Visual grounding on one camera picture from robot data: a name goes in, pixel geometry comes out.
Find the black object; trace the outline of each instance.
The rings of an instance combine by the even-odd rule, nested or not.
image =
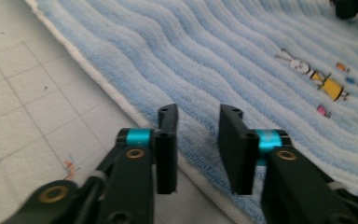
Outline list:
[[[234,193],[252,193],[255,165],[265,159],[261,205],[268,224],[358,223],[357,196],[297,151],[284,131],[263,136],[271,130],[249,130],[242,114],[221,105],[218,146]],[[260,153],[261,147],[268,150]]]
[[[82,188],[68,180],[46,184],[4,224],[152,224],[152,164],[159,194],[176,190],[176,105],[158,111],[158,129],[122,129],[116,145]]]
[[[358,13],[358,0],[330,0],[336,6],[336,15],[342,20],[350,19]]]

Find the brass screw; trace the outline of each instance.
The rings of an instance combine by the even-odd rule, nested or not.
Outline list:
[[[287,161],[295,161],[297,160],[297,156],[295,155],[295,153],[290,152],[290,151],[286,151],[286,150],[281,150],[277,152],[277,155],[284,160]]]
[[[42,203],[55,203],[63,199],[68,194],[66,186],[54,186],[46,189],[39,195],[39,201]]]
[[[145,155],[145,152],[141,149],[135,148],[127,151],[126,156],[130,159],[139,159]]]

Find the blue striped towel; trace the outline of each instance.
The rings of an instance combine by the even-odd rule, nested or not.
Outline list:
[[[358,193],[358,17],[337,19],[327,0],[27,2],[140,126],[156,126],[157,109],[178,104],[180,165],[237,222],[230,204],[265,222],[265,168],[256,170],[255,195],[230,194],[216,146],[219,104],[243,110],[251,129],[286,130]],[[328,86],[347,100],[330,97]]]

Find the cartoon figure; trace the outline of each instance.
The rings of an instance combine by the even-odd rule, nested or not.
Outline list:
[[[347,81],[352,85],[356,85],[358,87],[358,82],[356,82],[356,80],[353,77],[345,77],[345,81]]]
[[[336,68],[346,74],[349,74],[351,71],[351,69],[347,67],[347,65],[345,65],[344,63],[337,63]]]
[[[321,114],[322,116],[325,116],[330,119],[331,112],[328,112],[327,109],[323,105],[318,105],[318,107],[316,108],[316,111],[318,111],[318,113]]]
[[[289,66],[298,73],[307,75],[316,85],[318,90],[322,89],[331,99],[336,101],[339,98],[347,100],[348,93],[344,91],[344,87],[332,79],[329,75],[325,75],[319,71],[310,68],[310,65],[300,59],[294,58],[287,50],[281,50],[283,56],[275,55],[277,59],[285,63],[289,63]]]

